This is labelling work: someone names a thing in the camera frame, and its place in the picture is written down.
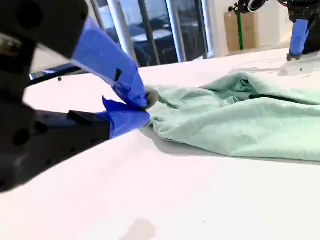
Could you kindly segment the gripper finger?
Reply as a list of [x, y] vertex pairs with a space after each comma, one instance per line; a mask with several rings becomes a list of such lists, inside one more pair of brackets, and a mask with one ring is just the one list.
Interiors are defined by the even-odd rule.
[[320, 50], [320, 19], [315, 18], [309, 27], [309, 34], [302, 51], [303, 55], [307, 55]]
[[291, 60], [298, 61], [301, 58], [309, 32], [308, 20], [297, 19], [295, 21], [292, 28], [289, 52], [286, 57], [288, 62]]
[[149, 109], [158, 100], [135, 62], [89, 17], [84, 0], [1, 1], [1, 93], [22, 100], [37, 47], [100, 77], [130, 106]]
[[113, 100], [102, 100], [102, 112], [38, 111], [34, 133], [34, 173], [85, 152], [101, 143], [144, 127], [149, 114]]

